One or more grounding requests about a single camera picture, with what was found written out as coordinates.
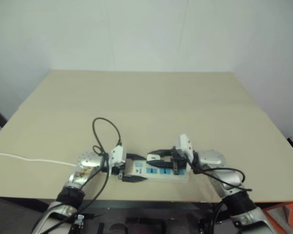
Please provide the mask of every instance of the wooden table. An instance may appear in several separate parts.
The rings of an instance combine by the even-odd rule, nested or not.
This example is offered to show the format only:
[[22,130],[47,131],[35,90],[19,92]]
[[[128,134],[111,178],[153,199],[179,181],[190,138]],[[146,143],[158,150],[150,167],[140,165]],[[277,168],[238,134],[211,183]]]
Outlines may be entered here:
[[[247,176],[256,202],[293,200],[293,149],[232,73],[52,71],[0,131],[0,152],[76,163],[96,144],[91,122],[112,120],[130,153],[172,147],[186,133],[195,150],[216,149]],[[98,124],[105,148],[114,130]],[[72,167],[0,156],[0,196],[57,196]],[[90,198],[103,176],[93,181]],[[204,175],[188,183],[121,182],[101,200],[217,202]]]

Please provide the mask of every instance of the beige tabletop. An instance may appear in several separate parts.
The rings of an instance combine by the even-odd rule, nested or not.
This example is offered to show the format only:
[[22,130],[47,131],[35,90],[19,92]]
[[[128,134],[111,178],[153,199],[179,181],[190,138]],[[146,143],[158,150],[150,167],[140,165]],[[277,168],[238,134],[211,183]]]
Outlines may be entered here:
[[[256,201],[293,200],[293,149],[232,73],[53,71],[0,131],[0,152],[76,163],[96,144],[91,122],[112,120],[130,153],[171,148],[187,134],[195,150],[220,151],[247,176]],[[116,142],[98,124],[106,149]],[[55,198],[73,167],[0,156],[0,196]],[[102,185],[96,178],[92,197]],[[111,176],[101,200],[216,202],[204,175],[188,183],[121,182]]]

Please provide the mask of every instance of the floor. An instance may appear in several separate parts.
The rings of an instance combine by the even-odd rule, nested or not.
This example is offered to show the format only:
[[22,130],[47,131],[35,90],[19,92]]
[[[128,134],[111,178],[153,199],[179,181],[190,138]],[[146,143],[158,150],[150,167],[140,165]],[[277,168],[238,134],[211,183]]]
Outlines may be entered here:
[[[111,233],[109,228],[115,223],[126,223],[129,234],[161,234],[162,225],[166,234],[197,234],[195,222],[202,212],[198,210],[168,210],[168,209],[108,209],[98,208],[96,215],[102,215],[94,220],[85,222],[82,234],[96,234],[100,223],[104,223],[104,234]],[[29,234],[40,213],[20,207],[0,199],[0,234]],[[153,224],[135,221],[153,220]],[[231,222],[223,222],[215,226],[216,234],[235,234],[237,230]]]

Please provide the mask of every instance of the white wall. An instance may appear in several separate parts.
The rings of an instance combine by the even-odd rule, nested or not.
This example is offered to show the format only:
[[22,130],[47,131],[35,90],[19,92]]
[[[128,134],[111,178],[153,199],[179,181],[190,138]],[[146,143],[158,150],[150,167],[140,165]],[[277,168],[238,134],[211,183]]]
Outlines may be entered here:
[[293,0],[0,0],[0,111],[50,69],[234,71],[293,136]]

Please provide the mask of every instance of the white cable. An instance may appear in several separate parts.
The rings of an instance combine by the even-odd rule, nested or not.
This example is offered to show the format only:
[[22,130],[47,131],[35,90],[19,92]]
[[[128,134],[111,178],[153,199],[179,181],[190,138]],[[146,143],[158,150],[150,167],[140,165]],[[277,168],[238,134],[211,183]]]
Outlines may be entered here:
[[49,159],[31,159],[31,158],[25,158],[25,157],[21,157],[21,156],[18,156],[18,155],[5,154],[5,153],[0,153],[0,155],[13,157],[13,158],[17,158],[17,159],[21,159],[21,160],[25,160],[25,161],[30,161],[30,162],[52,162],[52,163],[58,163],[58,164],[63,164],[63,165],[76,167],[75,164],[68,163],[68,162],[60,162],[60,161],[49,160]]

